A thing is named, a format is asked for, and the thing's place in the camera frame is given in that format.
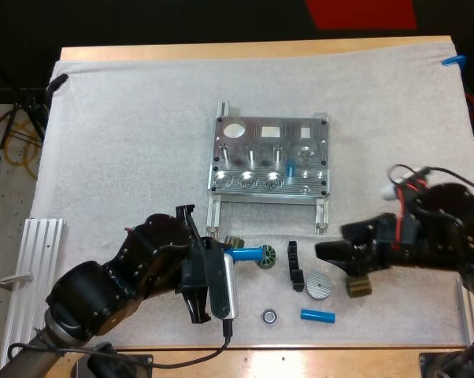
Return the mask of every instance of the square hole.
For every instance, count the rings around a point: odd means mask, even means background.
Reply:
[[[310,138],[310,128],[301,128],[300,138]]]
[[[262,138],[279,138],[281,134],[281,129],[277,126],[263,126],[261,128],[261,137]]]

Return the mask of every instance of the blue cylinder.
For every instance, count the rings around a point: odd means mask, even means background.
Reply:
[[[296,168],[296,163],[293,159],[286,159],[286,176],[294,177],[294,169]]]
[[[302,309],[300,311],[300,319],[304,321],[322,321],[323,323],[335,323],[334,313],[325,313],[324,311],[316,311],[314,309]]]
[[[229,254],[234,261],[261,261],[264,255],[261,246],[256,248],[231,248],[226,250],[225,253]]]

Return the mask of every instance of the red cable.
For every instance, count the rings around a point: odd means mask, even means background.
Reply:
[[[411,183],[406,184],[407,187],[412,189],[413,191],[419,191],[416,187],[414,187]]]
[[[402,239],[402,219],[403,219],[403,214],[405,213],[405,199],[403,197],[403,191],[402,189],[397,186],[396,187],[396,195],[398,196],[398,199],[400,200],[400,204],[402,206],[402,212],[400,213],[400,216],[396,218],[396,232],[394,236],[394,243],[393,243],[393,249],[397,250],[399,248],[399,243]]]
[[[422,180],[422,179],[417,179],[416,180],[418,183],[422,183],[424,185],[424,187],[428,187],[428,183],[426,182],[426,180]]]

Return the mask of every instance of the metal disc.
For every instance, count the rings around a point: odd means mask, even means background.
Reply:
[[[266,309],[261,315],[261,321],[267,325],[274,325],[277,323],[277,313],[273,309]]]
[[[323,273],[314,273],[307,278],[307,294],[317,301],[326,299],[333,288],[331,281]]]

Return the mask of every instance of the table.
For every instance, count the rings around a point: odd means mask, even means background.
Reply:
[[[266,43],[218,43],[200,45],[155,46],[94,46],[66,47],[62,49],[63,61],[141,61],[190,58],[237,57],[298,57],[314,54],[333,54],[380,47],[417,43],[449,42],[448,36],[399,37],[375,39],[333,39],[319,41],[287,41]],[[181,370],[156,370],[160,377],[181,376],[388,376],[419,377],[418,354],[421,351],[449,351],[449,348],[407,349],[253,349],[224,352],[213,361]],[[155,350],[156,361],[172,363],[187,361],[208,354],[207,350]],[[67,355],[47,375],[69,376],[77,354]]]

